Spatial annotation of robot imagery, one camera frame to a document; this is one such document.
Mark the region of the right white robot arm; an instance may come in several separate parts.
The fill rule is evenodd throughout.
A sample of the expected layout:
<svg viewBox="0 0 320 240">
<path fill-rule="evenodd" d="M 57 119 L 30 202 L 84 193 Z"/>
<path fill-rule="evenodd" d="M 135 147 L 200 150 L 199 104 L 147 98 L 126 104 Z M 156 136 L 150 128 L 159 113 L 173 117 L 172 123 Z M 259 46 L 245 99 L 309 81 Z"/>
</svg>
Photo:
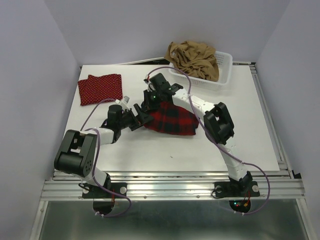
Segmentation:
<svg viewBox="0 0 320 240">
<path fill-rule="evenodd" d="M 244 196 L 250 190 L 253 178 L 245 164 L 236 159 L 236 144 L 233 141 L 235 126 L 227 106 L 222 102 L 214 104 L 196 97 L 182 85 L 170 84 L 161 73 L 146 76 L 144 82 L 147 84 L 143 102 L 145 107 L 150 109 L 162 102 L 169 102 L 189 111 L 204 127 L 206 137 L 218 147 L 227 167 L 229 181 L 214 184 L 216 197 Z"/>
</svg>

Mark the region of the red polka dot skirt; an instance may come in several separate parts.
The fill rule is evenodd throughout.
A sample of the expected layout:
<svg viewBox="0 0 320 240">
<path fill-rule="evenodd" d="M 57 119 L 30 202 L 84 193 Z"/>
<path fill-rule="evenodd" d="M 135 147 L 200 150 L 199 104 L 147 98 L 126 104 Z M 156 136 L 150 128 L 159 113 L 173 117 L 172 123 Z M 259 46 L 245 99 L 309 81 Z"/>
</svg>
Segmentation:
<svg viewBox="0 0 320 240">
<path fill-rule="evenodd" d="M 120 74 L 107 74 L 94 76 L 89 74 L 87 79 L 78 81 L 80 105 L 95 105 L 102 100 L 107 102 L 123 98 L 122 76 Z"/>
</svg>

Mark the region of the white plastic basket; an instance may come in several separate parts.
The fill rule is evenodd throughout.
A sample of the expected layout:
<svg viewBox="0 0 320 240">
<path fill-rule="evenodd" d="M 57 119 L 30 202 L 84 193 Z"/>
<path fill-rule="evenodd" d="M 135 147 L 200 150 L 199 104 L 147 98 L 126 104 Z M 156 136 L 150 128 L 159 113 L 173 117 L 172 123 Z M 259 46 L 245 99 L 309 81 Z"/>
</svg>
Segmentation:
<svg viewBox="0 0 320 240">
<path fill-rule="evenodd" d="M 191 84 L 195 87 L 200 87 L 208 90 L 217 91 L 222 87 L 228 85 L 231 79 L 233 57 L 225 52 L 216 51 L 215 57 L 217 59 L 219 69 L 219 79 L 217 82 L 200 79 L 197 77 L 188 76 L 186 73 L 174 67 L 172 63 L 169 64 L 170 69 L 168 70 L 177 81 Z"/>
</svg>

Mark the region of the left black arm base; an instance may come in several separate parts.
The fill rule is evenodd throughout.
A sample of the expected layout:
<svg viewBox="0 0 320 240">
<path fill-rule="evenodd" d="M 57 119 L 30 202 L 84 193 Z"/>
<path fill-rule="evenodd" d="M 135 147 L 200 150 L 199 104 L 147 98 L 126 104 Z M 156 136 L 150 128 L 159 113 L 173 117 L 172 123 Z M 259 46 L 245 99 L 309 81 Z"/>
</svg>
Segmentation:
<svg viewBox="0 0 320 240">
<path fill-rule="evenodd" d="M 109 193 L 98 186 L 90 185 L 88 183 L 79 183 L 78 186 L 82 189 L 82 198 L 93 200 L 92 208 L 96 215 L 101 217 L 112 216 L 112 211 L 116 206 L 116 199 L 127 195 L 127 183 L 114 182 L 110 185 Z"/>
</svg>

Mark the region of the red black plaid skirt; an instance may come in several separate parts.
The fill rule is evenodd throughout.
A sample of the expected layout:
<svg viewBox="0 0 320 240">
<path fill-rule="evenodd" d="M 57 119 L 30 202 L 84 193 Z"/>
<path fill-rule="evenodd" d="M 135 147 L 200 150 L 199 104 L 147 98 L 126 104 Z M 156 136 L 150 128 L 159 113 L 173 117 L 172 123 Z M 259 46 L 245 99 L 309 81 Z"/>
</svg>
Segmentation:
<svg viewBox="0 0 320 240">
<path fill-rule="evenodd" d="M 194 136 L 199 122 L 190 111 L 170 102 L 161 102 L 157 110 L 147 112 L 154 119 L 144 127 L 158 133 L 176 136 Z"/>
</svg>

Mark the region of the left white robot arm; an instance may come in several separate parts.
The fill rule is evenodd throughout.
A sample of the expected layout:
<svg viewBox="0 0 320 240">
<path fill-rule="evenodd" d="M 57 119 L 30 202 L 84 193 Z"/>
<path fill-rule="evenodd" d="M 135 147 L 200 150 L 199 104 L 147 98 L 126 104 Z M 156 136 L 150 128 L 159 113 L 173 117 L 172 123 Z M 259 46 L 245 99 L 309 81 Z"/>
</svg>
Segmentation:
<svg viewBox="0 0 320 240">
<path fill-rule="evenodd" d="M 112 104 L 101 127 L 67 130 L 54 159 L 54 168 L 78 176 L 94 186 L 95 193 L 100 197 L 108 196 L 112 192 L 110 175 L 97 168 L 100 147 L 116 143 L 123 129 L 135 131 L 154 120 L 138 104 L 134 108 L 137 114 L 130 108 L 124 109 L 120 104 Z"/>
</svg>

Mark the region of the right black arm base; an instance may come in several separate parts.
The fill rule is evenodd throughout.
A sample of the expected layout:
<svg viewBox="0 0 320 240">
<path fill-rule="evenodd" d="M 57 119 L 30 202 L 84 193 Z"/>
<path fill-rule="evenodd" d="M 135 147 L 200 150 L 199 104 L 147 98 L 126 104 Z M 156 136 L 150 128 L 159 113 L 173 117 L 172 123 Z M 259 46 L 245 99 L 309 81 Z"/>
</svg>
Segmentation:
<svg viewBox="0 0 320 240">
<path fill-rule="evenodd" d="M 260 189 L 256 181 L 251 182 L 248 187 L 241 189 L 235 183 L 218 181 L 214 183 L 211 192 L 214 199 L 231 198 L 229 206 L 235 212 L 248 214 L 251 209 L 251 198 L 260 196 Z"/>
</svg>

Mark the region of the tan brown skirt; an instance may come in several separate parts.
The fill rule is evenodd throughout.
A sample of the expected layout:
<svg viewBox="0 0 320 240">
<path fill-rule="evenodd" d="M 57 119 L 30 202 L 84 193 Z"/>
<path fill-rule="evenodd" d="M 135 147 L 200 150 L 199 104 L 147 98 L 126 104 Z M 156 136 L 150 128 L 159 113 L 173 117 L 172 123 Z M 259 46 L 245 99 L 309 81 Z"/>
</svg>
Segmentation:
<svg viewBox="0 0 320 240">
<path fill-rule="evenodd" d="M 217 82 L 220 73 L 215 53 L 216 49 L 212 46 L 187 40 L 171 42 L 164 59 L 190 77 Z"/>
</svg>

